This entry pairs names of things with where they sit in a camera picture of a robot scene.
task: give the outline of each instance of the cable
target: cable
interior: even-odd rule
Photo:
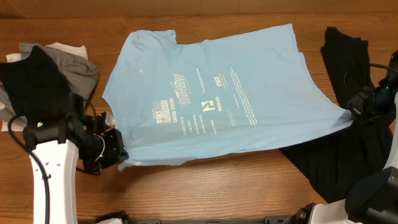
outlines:
[[[101,139],[102,139],[102,144],[103,144],[103,147],[102,147],[102,152],[101,152],[101,154],[96,158],[96,160],[95,161],[97,161],[99,158],[101,158],[102,157],[102,155],[104,154],[104,151],[105,151],[105,140],[104,140],[104,138],[102,138],[101,136],[99,136],[99,135],[96,135],[96,134],[94,134],[95,136],[98,136],[98,137],[100,137]]]
[[[49,178],[47,177],[47,173],[45,172],[44,166],[41,163],[41,161],[39,160],[39,158],[37,158],[37,156],[28,148],[26,148],[26,146],[21,142],[21,140],[19,140],[17,138],[17,136],[15,136],[14,131],[12,130],[12,123],[17,119],[21,117],[20,115],[15,115],[14,117],[12,117],[10,119],[10,121],[8,122],[8,133],[10,134],[10,136],[13,138],[13,140],[15,140],[15,142],[23,148],[23,150],[25,150],[32,158],[33,160],[37,163],[37,165],[39,166],[39,169],[43,175],[43,181],[44,181],[44,191],[45,191],[45,219],[44,219],[44,223],[45,224],[50,224],[50,187],[49,187]]]
[[[347,81],[347,77],[350,74],[351,74],[351,70],[349,69],[349,70],[347,70],[347,72],[343,76],[343,84],[344,84],[344,86],[346,87],[347,90],[349,90],[349,87],[348,87],[346,81]],[[356,81],[359,82],[360,85],[365,86],[365,83],[360,78],[358,78],[357,76],[355,76],[355,78],[356,78]]]
[[[385,65],[379,65],[379,64],[370,64],[370,66],[371,67],[376,67],[376,68],[384,68],[384,69],[387,69],[388,71],[391,71],[391,72],[395,72],[396,74],[398,74],[398,70],[396,70],[396,69],[394,69],[394,68],[391,68],[391,67],[388,67],[388,66],[385,66]]]
[[[90,101],[88,101],[88,100],[85,100],[86,102],[87,102],[87,104],[91,107],[91,109],[93,110],[93,113],[94,113],[94,134],[96,134],[96,132],[97,132],[97,114],[96,114],[96,111],[95,111],[95,109],[94,109],[94,106],[91,104],[91,102]]]
[[[98,165],[99,165],[99,170],[98,170],[98,172],[90,172],[90,171],[87,171],[87,170],[83,170],[83,169],[81,169],[81,168],[79,168],[79,167],[77,167],[76,166],[76,170],[77,171],[79,171],[79,172],[82,172],[82,173],[84,173],[84,174],[89,174],[89,175],[101,175],[102,174],[102,167],[101,167],[101,164],[98,162]]]

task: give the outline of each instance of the wooden surface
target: wooden surface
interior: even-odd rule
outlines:
[[[320,47],[328,26],[369,40],[372,63],[387,64],[398,49],[398,14],[268,14],[208,17],[0,20],[0,62],[18,51],[19,42],[81,46],[98,65],[93,97],[97,111],[109,110],[101,98],[123,42],[130,32],[175,29],[177,42],[190,44],[266,27],[293,23],[298,48],[317,86],[336,102]],[[372,68],[378,81],[385,71]],[[32,223],[33,180],[30,161],[8,133],[0,133],[0,223]],[[278,151],[191,161],[182,166],[104,170],[101,177],[77,173],[79,219],[126,210],[134,218],[260,218],[293,214],[324,200]]]
[[[398,12],[396,0],[0,0],[0,17]]]

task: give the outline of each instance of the white cloth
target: white cloth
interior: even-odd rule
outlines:
[[[46,47],[51,47],[54,49],[62,50],[64,52],[67,52],[67,53],[70,53],[73,55],[81,56],[88,60],[87,48],[85,46],[73,47],[73,46],[69,46],[66,44],[60,44],[60,43],[56,42],[54,44],[46,45]],[[21,53],[9,54],[6,56],[6,58],[7,58],[8,63],[17,62],[17,61],[21,60]],[[0,110],[3,110],[4,108],[5,108],[4,104],[2,104],[0,102]],[[8,122],[2,121],[1,131],[8,131],[7,125],[8,125]],[[13,131],[23,131],[24,128],[19,125],[13,124],[12,130]]]

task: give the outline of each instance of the light blue t-shirt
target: light blue t-shirt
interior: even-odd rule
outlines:
[[[189,45],[133,32],[103,98],[130,157],[120,169],[277,149],[352,122],[312,81],[291,24]]]

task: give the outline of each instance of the black cloth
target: black cloth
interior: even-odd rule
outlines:
[[[67,110],[70,88],[54,61],[38,46],[24,60],[0,63],[0,81],[16,115],[36,121]]]
[[[345,108],[364,85],[373,87],[368,42],[344,35],[335,27],[327,28],[325,37],[323,61],[337,101]],[[357,181],[382,170],[391,149],[389,125],[394,118],[354,121],[337,133],[280,150],[328,203],[336,202],[346,198]]]

